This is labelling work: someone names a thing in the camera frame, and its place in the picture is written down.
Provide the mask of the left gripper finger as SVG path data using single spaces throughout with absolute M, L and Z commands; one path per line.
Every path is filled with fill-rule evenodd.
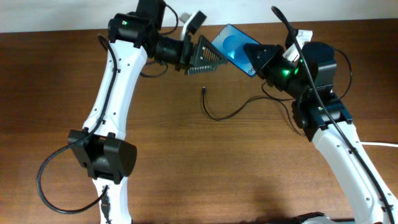
M 228 59 L 205 36 L 199 36 L 191 56 L 191 65 L 214 66 L 227 63 Z
M 218 65 L 202 65 L 202 66 L 185 66 L 186 75 L 194 75 L 199 73 L 215 72 Z

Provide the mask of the blue Galaxy smartphone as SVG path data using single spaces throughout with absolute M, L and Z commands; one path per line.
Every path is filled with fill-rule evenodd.
M 212 41 L 218 49 L 233 65 L 242 70 L 249 77 L 256 75 L 245 51 L 245 44 L 259 44 L 256 40 L 245 34 L 231 24 L 225 25 Z

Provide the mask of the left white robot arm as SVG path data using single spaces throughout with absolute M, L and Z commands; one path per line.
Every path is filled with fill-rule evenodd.
M 116 14 L 108 24 L 107 64 L 90 115 L 68 142 L 87 170 L 99 195 L 102 223 L 132 223 L 127 182 L 136 163 L 137 148 L 126 142 L 126 122 L 134 88 L 148 58 L 175 65 L 187 75 L 212 72 L 226 58 L 204 36 L 191 36 L 204 23 L 201 11 L 189 15 L 180 39 L 160 34 L 162 16 L 147 12 Z

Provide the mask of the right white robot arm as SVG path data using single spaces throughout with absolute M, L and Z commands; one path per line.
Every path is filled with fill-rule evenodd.
M 268 85 L 290 95 L 296 125 L 326 159 L 354 212 L 356 223 L 397 223 L 397 199 L 366 154 L 353 118 L 333 92 L 333 47 L 310 42 L 298 62 L 280 45 L 245 44 L 253 69 Z

